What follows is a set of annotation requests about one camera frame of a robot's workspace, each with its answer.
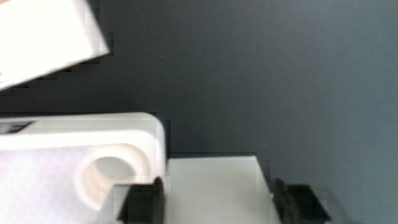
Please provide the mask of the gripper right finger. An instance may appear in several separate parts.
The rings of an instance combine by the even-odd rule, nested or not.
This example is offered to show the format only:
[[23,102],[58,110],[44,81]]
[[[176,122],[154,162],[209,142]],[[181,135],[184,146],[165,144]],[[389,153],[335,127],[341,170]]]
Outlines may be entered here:
[[282,224],[330,224],[332,218],[307,184],[273,181],[273,205]]

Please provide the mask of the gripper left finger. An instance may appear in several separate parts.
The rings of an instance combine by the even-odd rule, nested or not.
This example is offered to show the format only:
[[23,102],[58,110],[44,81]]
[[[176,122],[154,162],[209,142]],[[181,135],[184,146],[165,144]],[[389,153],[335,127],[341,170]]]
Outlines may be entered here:
[[163,224],[165,193],[163,181],[135,184],[128,189],[117,220],[122,224]]

